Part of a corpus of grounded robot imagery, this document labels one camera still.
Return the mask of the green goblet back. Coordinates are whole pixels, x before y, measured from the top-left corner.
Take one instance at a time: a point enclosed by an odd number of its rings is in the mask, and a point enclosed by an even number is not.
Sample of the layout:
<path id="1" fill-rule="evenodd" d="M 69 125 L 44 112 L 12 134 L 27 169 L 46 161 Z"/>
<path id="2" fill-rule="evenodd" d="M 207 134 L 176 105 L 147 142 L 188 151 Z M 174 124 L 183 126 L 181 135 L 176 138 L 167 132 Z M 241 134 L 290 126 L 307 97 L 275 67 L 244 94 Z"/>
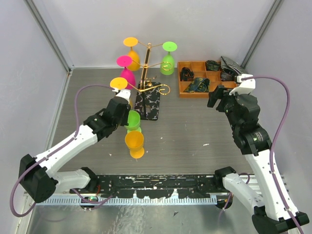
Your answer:
<path id="1" fill-rule="evenodd" d="M 127 129 L 127 133 L 131 131 L 141 132 L 140 121 L 140 114 L 135 110 L 130 110 L 127 121 L 128 125 L 125 126 L 125 128 Z"/>

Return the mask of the green goblet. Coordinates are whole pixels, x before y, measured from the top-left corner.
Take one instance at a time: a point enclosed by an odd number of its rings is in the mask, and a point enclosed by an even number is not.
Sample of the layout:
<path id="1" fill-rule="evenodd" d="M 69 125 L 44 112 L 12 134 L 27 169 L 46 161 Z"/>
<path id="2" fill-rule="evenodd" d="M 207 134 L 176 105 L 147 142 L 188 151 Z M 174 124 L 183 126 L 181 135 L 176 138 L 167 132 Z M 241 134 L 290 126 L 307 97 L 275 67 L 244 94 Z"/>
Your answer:
<path id="1" fill-rule="evenodd" d="M 125 128 L 127 129 L 127 133 L 131 131 L 141 132 L 140 121 L 140 114 L 135 110 L 130 110 L 127 121 L 128 125 L 125 126 Z"/>
<path id="2" fill-rule="evenodd" d="M 160 72 L 163 75 L 168 76 L 173 74 L 175 70 L 175 60 L 172 56 L 172 52 L 177 49 L 177 44 L 172 41 L 167 41 L 163 43 L 162 48 L 167 52 L 167 55 L 165 55 L 162 59 Z"/>

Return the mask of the orange goblet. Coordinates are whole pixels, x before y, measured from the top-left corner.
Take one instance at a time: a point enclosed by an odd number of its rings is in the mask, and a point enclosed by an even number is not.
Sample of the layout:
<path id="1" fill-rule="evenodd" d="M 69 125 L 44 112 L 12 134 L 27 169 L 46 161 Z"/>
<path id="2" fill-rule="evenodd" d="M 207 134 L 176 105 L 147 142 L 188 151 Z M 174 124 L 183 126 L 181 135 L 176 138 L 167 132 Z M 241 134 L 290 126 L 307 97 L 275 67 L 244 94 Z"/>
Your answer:
<path id="1" fill-rule="evenodd" d="M 137 71 L 140 69 L 140 57 L 134 50 L 134 47 L 138 44 L 138 39 L 134 37 L 127 37 L 124 39 L 123 44 L 130 48 L 128 56 L 132 59 L 132 63 L 127 67 L 131 71 Z"/>
<path id="2" fill-rule="evenodd" d="M 139 131 L 130 131 L 125 136 L 125 144 L 129 149 L 130 156 L 135 159 L 143 157 L 145 150 L 144 145 L 144 136 Z"/>
<path id="3" fill-rule="evenodd" d="M 122 77 L 117 77 L 117 78 L 114 78 L 110 81 L 110 87 L 112 89 L 114 88 L 117 88 L 117 89 L 126 89 L 128 85 L 128 82 L 125 78 L 122 78 Z M 131 109 L 133 108 L 133 104 L 131 102 L 131 99 L 130 99 L 130 102 L 129 102 L 130 106 L 131 106 Z"/>

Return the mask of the pink plastic goblet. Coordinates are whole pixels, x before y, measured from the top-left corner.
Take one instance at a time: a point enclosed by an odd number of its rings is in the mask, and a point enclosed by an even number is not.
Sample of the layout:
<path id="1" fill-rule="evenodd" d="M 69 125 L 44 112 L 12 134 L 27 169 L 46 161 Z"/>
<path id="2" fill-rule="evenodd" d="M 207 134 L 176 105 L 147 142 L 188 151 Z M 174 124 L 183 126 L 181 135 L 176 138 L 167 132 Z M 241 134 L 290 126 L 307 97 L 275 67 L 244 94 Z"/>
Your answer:
<path id="1" fill-rule="evenodd" d="M 128 66 L 130 66 L 131 63 L 132 63 L 132 58 L 130 56 L 123 55 L 117 58 L 117 65 L 124 68 L 120 76 L 127 80 L 128 85 L 126 89 L 129 89 L 129 90 L 133 89 L 133 87 L 136 86 L 135 75 L 131 70 L 128 69 Z"/>

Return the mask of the green goblet front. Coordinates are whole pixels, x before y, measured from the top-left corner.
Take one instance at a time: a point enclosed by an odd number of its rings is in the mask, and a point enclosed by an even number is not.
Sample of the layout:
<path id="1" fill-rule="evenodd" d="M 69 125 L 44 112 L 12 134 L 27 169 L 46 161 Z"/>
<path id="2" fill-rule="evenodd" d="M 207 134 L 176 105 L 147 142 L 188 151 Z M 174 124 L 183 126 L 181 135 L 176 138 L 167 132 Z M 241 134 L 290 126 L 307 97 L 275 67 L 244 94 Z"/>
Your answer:
<path id="1" fill-rule="evenodd" d="M 163 75 L 168 76 L 173 74 L 175 70 L 175 60 L 172 56 L 172 52 L 177 49 L 177 44 L 172 41 L 167 41 L 163 43 L 162 48 L 167 52 L 167 55 L 165 55 L 162 59 L 160 72 Z"/>

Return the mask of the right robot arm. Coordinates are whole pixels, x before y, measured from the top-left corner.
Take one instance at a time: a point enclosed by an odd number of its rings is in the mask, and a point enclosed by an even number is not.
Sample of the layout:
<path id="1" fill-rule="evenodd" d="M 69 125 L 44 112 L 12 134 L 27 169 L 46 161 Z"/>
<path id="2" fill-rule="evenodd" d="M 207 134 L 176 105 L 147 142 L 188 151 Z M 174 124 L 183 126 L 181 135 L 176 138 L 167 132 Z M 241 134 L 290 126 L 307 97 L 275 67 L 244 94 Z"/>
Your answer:
<path id="1" fill-rule="evenodd" d="M 261 194 L 249 187 L 230 166 L 214 173 L 214 187 L 228 190 L 251 213 L 252 222 L 260 234 L 281 234 L 309 223 L 306 213 L 300 212 L 290 199 L 274 159 L 270 159 L 271 139 L 258 123 L 260 107 L 250 94 L 231 93 L 230 88 L 218 85 L 209 93 L 208 107 L 225 113 L 236 146 L 250 164 Z"/>

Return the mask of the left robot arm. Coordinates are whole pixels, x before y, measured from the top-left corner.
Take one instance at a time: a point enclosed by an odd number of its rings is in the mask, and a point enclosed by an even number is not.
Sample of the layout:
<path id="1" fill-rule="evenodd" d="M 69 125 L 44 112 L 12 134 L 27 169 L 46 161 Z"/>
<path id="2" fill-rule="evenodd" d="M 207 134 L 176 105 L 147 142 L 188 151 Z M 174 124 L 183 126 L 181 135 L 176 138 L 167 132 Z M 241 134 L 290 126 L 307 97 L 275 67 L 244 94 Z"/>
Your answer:
<path id="1" fill-rule="evenodd" d="M 93 193 L 98 187 L 98 177 L 89 168 L 60 172 L 60 168 L 84 149 L 108 137 L 118 126 L 127 125 L 131 109 L 130 97 L 116 95 L 106 108 L 89 116 L 77 132 L 53 148 L 32 157 L 25 155 L 20 160 L 20 185 L 36 203 L 51 197 L 54 192 L 83 189 Z"/>

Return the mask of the blue yellow floral tie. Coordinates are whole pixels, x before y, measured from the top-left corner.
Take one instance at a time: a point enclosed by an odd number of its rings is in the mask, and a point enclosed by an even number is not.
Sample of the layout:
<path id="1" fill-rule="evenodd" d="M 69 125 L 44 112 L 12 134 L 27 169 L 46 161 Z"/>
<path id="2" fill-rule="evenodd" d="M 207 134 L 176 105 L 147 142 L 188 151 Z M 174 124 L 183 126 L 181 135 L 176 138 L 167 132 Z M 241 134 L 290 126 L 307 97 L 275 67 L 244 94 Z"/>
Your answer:
<path id="1" fill-rule="evenodd" d="M 186 87 L 185 93 L 207 93 L 209 91 L 210 80 L 208 78 L 196 77 Z"/>

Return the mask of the dark patterned rolled tie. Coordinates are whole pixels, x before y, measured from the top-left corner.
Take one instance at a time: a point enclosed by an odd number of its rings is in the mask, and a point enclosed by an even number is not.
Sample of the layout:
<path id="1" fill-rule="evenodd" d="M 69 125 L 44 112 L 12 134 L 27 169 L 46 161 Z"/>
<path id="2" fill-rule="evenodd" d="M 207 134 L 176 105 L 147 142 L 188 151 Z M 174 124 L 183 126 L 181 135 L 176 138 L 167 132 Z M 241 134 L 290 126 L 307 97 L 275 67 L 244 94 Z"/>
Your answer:
<path id="1" fill-rule="evenodd" d="M 228 68 L 224 68 L 221 70 L 220 73 L 220 79 L 222 81 L 234 81 L 234 77 L 236 76 L 236 73 Z"/>

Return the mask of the dark green floral tie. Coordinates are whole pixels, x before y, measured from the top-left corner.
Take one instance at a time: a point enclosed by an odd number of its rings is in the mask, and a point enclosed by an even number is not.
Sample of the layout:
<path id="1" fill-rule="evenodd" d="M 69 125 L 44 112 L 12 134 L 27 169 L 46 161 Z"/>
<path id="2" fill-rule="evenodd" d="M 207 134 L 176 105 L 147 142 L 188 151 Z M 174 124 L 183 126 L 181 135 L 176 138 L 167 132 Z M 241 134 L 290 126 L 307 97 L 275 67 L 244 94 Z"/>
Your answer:
<path id="1" fill-rule="evenodd" d="M 220 62 L 215 60 L 207 60 L 205 61 L 205 67 L 207 71 L 217 72 L 220 69 Z"/>

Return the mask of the black white striped cloth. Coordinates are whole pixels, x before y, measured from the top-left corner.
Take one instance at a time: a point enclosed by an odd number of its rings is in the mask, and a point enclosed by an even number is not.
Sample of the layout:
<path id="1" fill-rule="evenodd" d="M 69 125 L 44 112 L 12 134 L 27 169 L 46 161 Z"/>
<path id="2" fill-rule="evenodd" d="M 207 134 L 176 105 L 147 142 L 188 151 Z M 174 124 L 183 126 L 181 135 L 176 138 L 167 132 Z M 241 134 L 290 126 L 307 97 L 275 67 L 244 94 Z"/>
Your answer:
<path id="1" fill-rule="evenodd" d="M 231 71 L 236 75 L 247 73 L 237 62 L 226 56 L 220 57 L 220 68 L 222 71 Z"/>

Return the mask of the black orange rolled tie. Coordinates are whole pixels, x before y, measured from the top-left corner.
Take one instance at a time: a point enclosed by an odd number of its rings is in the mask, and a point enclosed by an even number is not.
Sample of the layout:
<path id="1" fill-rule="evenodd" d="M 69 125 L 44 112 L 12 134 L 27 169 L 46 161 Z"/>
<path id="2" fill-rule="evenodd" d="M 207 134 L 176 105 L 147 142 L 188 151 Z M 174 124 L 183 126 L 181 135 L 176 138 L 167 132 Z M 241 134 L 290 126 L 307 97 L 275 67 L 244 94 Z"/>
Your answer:
<path id="1" fill-rule="evenodd" d="M 180 81 L 192 81 L 194 76 L 194 72 L 190 68 L 183 67 L 180 72 Z"/>

